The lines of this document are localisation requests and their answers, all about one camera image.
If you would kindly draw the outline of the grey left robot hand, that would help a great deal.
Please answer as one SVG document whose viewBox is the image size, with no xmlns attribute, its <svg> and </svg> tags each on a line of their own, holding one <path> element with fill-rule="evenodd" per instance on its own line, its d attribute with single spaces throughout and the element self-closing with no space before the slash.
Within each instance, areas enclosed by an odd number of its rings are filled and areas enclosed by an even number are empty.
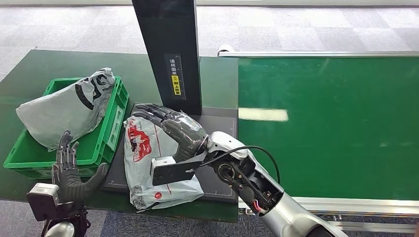
<svg viewBox="0 0 419 237">
<path fill-rule="evenodd" d="M 108 164 L 101 163 L 96 173 L 89 180 L 83 182 L 77 166 L 79 142 L 71 145 L 72 140 L 71 132 L 66 130 L 59 140 L 56 162 L 51 169 L 51 180 L 59 187 L 58 197 L 61 202 L 87 200 L 102 183 L 108 171 Z"/>
</svg>

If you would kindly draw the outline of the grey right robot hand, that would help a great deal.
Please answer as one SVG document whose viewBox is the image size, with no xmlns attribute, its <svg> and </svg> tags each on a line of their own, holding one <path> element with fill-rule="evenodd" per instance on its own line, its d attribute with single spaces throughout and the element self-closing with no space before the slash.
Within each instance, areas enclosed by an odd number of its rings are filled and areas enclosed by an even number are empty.
<svg viewBox="0 0 419 237">
<path fill-rule="evenodd" d="M 165 106 L 153 103 L 136 104 L 133 115 L 149 120 L 178 143 L 177 151 L 173 155 L 176 162 L 196 156 L 208 136 L 204 128 L 189 115 Z"/>
</svg>

